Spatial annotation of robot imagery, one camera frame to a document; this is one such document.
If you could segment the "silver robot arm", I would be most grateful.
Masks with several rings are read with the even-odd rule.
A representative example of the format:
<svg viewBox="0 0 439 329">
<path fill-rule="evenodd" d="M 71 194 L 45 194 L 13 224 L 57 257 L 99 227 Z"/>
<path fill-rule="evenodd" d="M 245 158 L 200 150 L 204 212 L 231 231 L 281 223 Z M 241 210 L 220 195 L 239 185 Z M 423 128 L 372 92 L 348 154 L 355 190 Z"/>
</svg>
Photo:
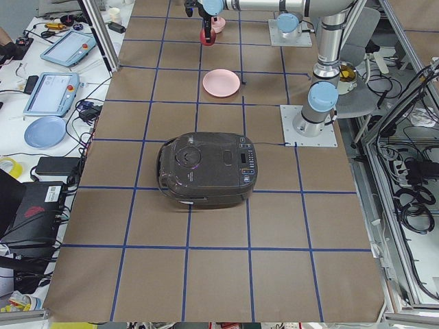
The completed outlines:
<svg viewBox="0 0 439 329">
<path fill-rule="evenodd" d="M 203 19 L 205 40 L 211 42 L 211 19 L 224 10 L 267 11 L 288 14 L 280 18 L 288 24 L 284 33 L 294 31 L 302 17 L 321 19 L 318 61 L 313 66 L 313 80 L 306 104 L 293 120 L 294 129 L 302 136 L 316 137 L 338 99 L 340 49 L 349 10 L 355 1 L 187 1 L 186 13 L 196 8 Z"/>
<path fill-rule="evenodd" d="M 301 34 L 303 16 L 299 13 L 283 12 L 276 18 L 281 38 L 296 38 Z"/>
</svg>

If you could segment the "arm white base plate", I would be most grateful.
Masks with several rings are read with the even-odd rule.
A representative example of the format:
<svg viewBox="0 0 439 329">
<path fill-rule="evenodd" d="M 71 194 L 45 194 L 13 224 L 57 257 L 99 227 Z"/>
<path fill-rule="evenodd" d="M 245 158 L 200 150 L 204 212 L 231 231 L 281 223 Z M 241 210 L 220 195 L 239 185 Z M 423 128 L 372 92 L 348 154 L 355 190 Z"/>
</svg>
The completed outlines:
<svg viewBox="0 0 439 329">
<path fill-rule="evenodd" d="M 312 41 L 308 24 L 302 21 L 293 32 L 284 33 L 278 27 L 274 19 L 268 21 L 270 42 L 272 46 L 279 47 L 311 47 Z"/>
<path fill-rule="evenodd" d="M 290 147 L 337 147 L 335 129 L 328 114 L 323 123 L 310 123 L 302 117 L 302 106 L 280 105 L 283 137 Z"/>
</svg>

